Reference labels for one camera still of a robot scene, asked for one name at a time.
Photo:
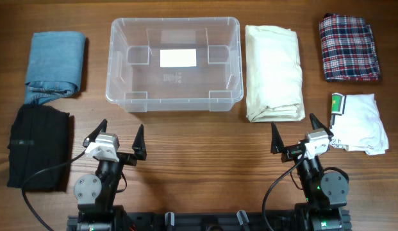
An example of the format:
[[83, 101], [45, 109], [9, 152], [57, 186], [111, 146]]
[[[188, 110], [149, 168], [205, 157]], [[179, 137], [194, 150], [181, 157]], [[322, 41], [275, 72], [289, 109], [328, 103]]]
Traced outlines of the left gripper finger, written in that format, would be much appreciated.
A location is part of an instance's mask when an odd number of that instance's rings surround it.
[[83, 147], [87, 148], [89, 146], [89, 144], [91, 142], [95, 142], [97, 136], [101, 133], [101, 132], [105, 132], [107, 129], [107, 124], [108, 121], [107, 119], [103, 119], [101, 121], [101, 123], [98, 125], [98, 127], [91, 132], [83, 141]]
[[132, 144], [132, 150], [134, 151], [134, 156], [138, 160], [146, 160], [147, 150], [144, 140], [144, 125], [141, 124], [138, 128], [135, 140]]

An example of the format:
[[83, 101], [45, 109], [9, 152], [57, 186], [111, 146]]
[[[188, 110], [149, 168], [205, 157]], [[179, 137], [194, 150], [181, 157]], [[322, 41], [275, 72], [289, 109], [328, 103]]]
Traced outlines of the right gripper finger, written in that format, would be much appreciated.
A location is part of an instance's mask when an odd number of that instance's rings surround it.
[[270, 152], [273, 154], [282, 153], [284, 151], [284, 144], [282, 138], [279, 134], [278, 128], [275, 122], [271, 122], [272, 128], [272, 141], [271, 141], [271, 149]]
[[310, 113], [309, 117], [310, 117], [311, 126], [314, 130], [323, 129], [327, 133], [329, 139], [333, 138], [334, 136], [333, 132], [328, 127], [323, 125], [313, 113]]

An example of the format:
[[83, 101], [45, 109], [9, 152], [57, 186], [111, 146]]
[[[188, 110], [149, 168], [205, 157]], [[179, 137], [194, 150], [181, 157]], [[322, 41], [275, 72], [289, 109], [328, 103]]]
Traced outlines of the white printed t-shirt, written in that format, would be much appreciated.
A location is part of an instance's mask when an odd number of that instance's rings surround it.
[[383, 155], [389, 149], [374, 94], [333, 93], [330, 131], [334, 148], [367, 155]]

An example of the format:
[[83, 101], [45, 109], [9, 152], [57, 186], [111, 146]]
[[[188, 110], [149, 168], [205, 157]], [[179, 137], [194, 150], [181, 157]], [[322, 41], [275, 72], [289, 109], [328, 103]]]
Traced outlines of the cream cloth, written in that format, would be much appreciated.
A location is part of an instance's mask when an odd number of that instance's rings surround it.
[[305, 118], [297, 33], [279, 26], [245, 27], [246, 117], [252, 123]]

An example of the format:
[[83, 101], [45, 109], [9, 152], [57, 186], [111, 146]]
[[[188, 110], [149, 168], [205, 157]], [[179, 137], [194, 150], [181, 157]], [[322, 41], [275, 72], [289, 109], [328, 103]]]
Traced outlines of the plaid shirt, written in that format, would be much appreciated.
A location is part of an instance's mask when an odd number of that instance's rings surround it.
[[364, 18], [327, 13], [319, 35], [326, 81], [381, 79], [372, 28]]

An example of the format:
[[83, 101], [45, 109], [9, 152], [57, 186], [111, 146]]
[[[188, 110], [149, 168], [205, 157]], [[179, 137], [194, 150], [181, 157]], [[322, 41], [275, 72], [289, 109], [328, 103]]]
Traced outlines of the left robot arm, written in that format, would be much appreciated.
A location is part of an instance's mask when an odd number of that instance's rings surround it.
[[74, 185], [74, 195], [78, 200], [78, 215], [68, 218], [67, 230], [136, 230], [137, 227], [127, 215], [122, 205], [114, 205], [120, 180], [125, 180], [124, 166], [136, 166], [145, 160], [147, 151], [144, 141], [144, 126], [140, 125], [132, 144], [133, 153], [119, 152], [119, 139], [108, 133], [107, 120], [83, 141], [84, 156], [99, 161], [94, 174], [83, 175]]

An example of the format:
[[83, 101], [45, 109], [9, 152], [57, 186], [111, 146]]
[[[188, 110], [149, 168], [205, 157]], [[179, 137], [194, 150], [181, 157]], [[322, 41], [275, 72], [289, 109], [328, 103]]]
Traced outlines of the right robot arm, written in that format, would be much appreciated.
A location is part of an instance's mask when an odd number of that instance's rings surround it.
[[[312, 131], [297, 144], [285, 146], [275, 123], [271, 124], [270, 152], [281, 154], [281, 161], [294, 165], [284, 172], [267, 190], [262, 202], [262, 214], [269, 230], [351, 230], [347, 205], [349, 176], [337, 167], [322, 167], [319, 155], [329, 151], [333, 132], [314, 114], [310, 114]], [[306, 201], [297, 203], [289, 212], [269, 212], [265, 209], [273, 188], [296, 170]]]

